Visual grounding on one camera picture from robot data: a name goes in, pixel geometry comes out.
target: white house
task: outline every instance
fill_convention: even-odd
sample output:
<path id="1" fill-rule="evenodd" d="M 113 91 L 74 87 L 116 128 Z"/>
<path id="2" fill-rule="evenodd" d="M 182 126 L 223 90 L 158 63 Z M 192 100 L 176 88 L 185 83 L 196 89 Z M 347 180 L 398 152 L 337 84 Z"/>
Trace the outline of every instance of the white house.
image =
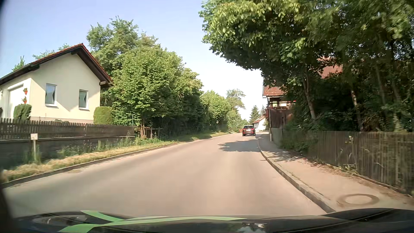
<path id="1" fill-rule="evenodd" d="M 257 131 L 263 131 L 266 129 L 266 116 L 261 116 L 257 120 L 253 121 L 253 127 Z"/>
<path id="2" fill-rule="evenodd" d="M 14 107 L 26 98 L 31 120 L 93 123 L 101 87 L 110 85 L 109 75 L 78 44 L 0 78 L 0 117 L 13 118 Z"/>

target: dry grass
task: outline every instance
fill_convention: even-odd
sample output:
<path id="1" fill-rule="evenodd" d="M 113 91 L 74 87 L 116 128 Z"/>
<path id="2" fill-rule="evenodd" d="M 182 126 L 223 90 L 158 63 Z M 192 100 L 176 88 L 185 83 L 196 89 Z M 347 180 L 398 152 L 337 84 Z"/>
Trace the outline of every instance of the dry grass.
<path id="1" fill-rule="evenodd" d="M 203 139 L 203 138 L 217 137 L 217 136 L 221 136 L 225 134 L 229 134 L 229 132 L 202 133 L 202 134 L 197 134 L 197 135 L 188 135 L 185 138 L 189 139 L 190 141 L 193 141 L 193 140 L 198 140 L 198 139 Z M 14 170 L 4 170 L 2 177 L 0 177 L 0 182 L 1 183 L 8 182 L 8 181 L 16 180 L 16 179 L 31 176 L 31 175 L 41 174 L 44 172 L 50 172 L 50 171 L 63 168 L 63 167 L 69 167 L 69 166 L 73 166 L 76 164 L 86 163 L 86 162 L 95 161 L 95 160 L 99 160 L 103 158 L 109 158 L 109 157 L 129 153 L 133 151 L 145 150 L 145 149 L 159 147 L 159 146 L 165 146 L 165 145 L 176 143 L 177 141 L 181 141 L 181 140 L 158 141 L 156 143 L 149 143 L 149 144 L 144 144 L 140 146 L 128 146 L 128 147 L 117 148 L 117 149 L 112 149 L 112 150 L 107 150 L 107 151 L 102 151 L 102 152 L 85 153 L 82 155 L 69 156 L 64 159 L 52 159 L 45 164 L 35 164 L 35 163 L 24 164 L 24 165 L 18 166 Z"/>

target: red tiled roof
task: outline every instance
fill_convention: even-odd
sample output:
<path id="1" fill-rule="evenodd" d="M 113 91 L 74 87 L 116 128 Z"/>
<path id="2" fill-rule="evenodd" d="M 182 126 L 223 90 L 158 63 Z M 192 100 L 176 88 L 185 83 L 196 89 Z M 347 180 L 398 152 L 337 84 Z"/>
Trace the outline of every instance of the red tiled roof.
<path id="1" fill-rule="evenodd" d="M 263 120 L 264 118 L 266 118 L 266 116 L 261 116 L 259 119 L 257 119 L 257 120 L 255 120 L 255 121 L 253 121 L 253 123 L 252 124 L 254 124 L 254 123 L 259 123 L 261 120 Z"/>
<path id="2" fill-rule="evenodd" d="M 66 53 L 77 53 L 79 57 L 88 65 L 88 67 L 94 72 L 95 75 L 98 76 L 98 78 L 101 81 L 106 81 L 108 84 L 112 82 L 111 77 L 108 75 L 108 73 L 102 68 L 102 66 L 99 64 L 99 62 L 92 56 L 92 54 L 88 51 L 88 49 L 83 45 L 83 43 L 71 46 L 69 48 L 63 49 L 59 52 L 50 54 L 44 58 L 38 59 L 34 62 L 31 62 L 22 68 L 15 70 L 4 77 L 0 78 L 0 85 L 3 83 L 6 83 L 14 78 L 17 78 L 27 72 L 36 70 L 40 64 L 47 62 L 49 60 L 52 60 L 54 58 L 57 58 L 63 54 Z"/>
<path id="3" fill-rule="evenodd" d="M 320 73 L 320 76 L 322 78 L 326 78 L 329 76 L 330 73 L 341 73 L 342 67 L 341 66 L 327 66 L 323 69 L 322 73 Z"/>
<path id="4" fill-rule="evenodd" d="M 279 87 L 265 86 L 263 88 L 263 96 L 283 96 L 284 92 Z"/>

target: car hood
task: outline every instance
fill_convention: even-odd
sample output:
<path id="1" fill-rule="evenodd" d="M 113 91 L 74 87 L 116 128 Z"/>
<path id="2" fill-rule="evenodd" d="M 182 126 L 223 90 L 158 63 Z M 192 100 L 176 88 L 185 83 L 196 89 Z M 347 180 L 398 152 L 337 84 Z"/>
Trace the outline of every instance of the car hood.
<path id="1" fill-rule="evenodd" d="M 388 208 L 355 209 L 319 216 L 145 216 L 129 217 L 99 211 L 69 211 L 16 218 L 31 232 L 389 232 L 412 231 L 414 211 Z"/>

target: green stripe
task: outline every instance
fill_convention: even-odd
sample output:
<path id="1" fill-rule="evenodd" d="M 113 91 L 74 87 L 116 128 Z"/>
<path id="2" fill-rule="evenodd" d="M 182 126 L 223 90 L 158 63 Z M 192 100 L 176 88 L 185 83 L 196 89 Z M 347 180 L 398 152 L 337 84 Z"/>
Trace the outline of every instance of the green stripe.
<path id="1" fill-rule="evenodd" d="M 180 221 L 180 220 L 190 220 L 190 219 L 207 219 L 207 220 L 221 220 L 221 221 L 232 221 L 240 220 L 245 218 L 232 218 L 232 217 L 180 217 L 180 218 L 159 218 L 159 219 L 147 219 L 147 220 L 134 220 L 134 221 L 117 221 L 107 224 L 78 224 L 74 226 L 68 226 L 60 230 L 62 233 L 87 233 L 94 227 L 98 226 L 122 226 L 122 225 L 132 225 L 132 224 L 142 224 L 142 223 L 159 223 L 167 221 Z"/>
<path id="2" fill-rule="evenodd" d="M 165 218 L 165 217 L 168 217 L 168 216 L 148 216 L 148 217 L 139 217 L 139 218 L 130 218 L 130 219 L 125 219 L 124 221 L 126 221 L 126 220 L 138 220 L 138 219 L 147 219 L 147 218 Z"/>
<path id="3" fill-rule="evenodd" d="M 115 218 L 115 217 L 111 217 L 111 216 L 105 215 L 105 214 L 103 214 L 103 213 L 101 213 L 99 211 L 81 210 L 81 212 L 82 213 L 85 213 L 85 214 L 88 214 L 90 216 L 97 217 L 97 218 L 100 218 L 100 219 L 103 219 L 103 220 L 107 220 L 107 221 L 111 221 L 111 222 L 119 222 L 119 221 L 125 220 L 125 219 L 122 219 L 122 218 Z"/>

